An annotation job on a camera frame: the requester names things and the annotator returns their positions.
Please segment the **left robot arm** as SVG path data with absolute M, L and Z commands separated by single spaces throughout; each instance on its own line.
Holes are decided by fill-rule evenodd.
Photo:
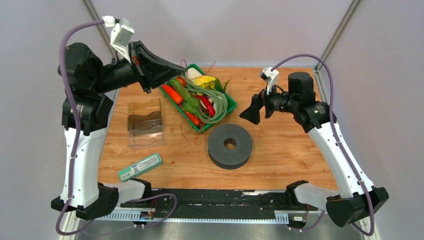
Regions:
M 129 54 L 129 59 L 114 59 L 105 65 L 84 43 L 65 48 L 66 72 L 80 121 L 76 122 L 66 99 L 62 125 L 68 159 L 62 193 L 51 201 L 54 210 L 74 211 L 78 218 L 90 221 L 109 215 L 116 206 L 132 200 L 142 208 L 153 201 L 151 184 L 145 180 L 98 182 L 102 145 L 114 104 L 107 93 L 135 83 L 150 93 L 182 75 L 184 68 L 156 56 L 141 41 L 129 44 Z

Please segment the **grey perforated cable spool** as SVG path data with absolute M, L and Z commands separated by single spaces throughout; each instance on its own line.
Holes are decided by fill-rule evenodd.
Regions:
M 240 125 L 227 123 L 211 131 L 207 152 L 211 161 L 225 170 L 235 170 L 247 163 L 253 151 L 253 139 Z

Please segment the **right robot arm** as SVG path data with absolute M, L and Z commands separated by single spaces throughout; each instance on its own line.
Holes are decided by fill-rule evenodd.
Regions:
M 306 180 L 296 181 L 286 187 L 286 205 L 293 210 L 302 205 L 321 209 L 339 227 L 365 218 L 373 219 L 389 194 L 384 187 L 374 185 L 350 149 L 343 145 L 340 126 L 329 104 L 316 99 L 313 78 L 306 72 L 293 72 L 288 76 L 285 91 L 276 84 L 278 76 L 277 70 L 262 71 L 260 77 L 266 87 L 253 95 L 250 106 L 240 117 L 257 125 L 261 109 L 265 109 L 266 118 L 274 112 L 292 114 L 320 149 L 337 185 L 337 190 L 331 190 Z

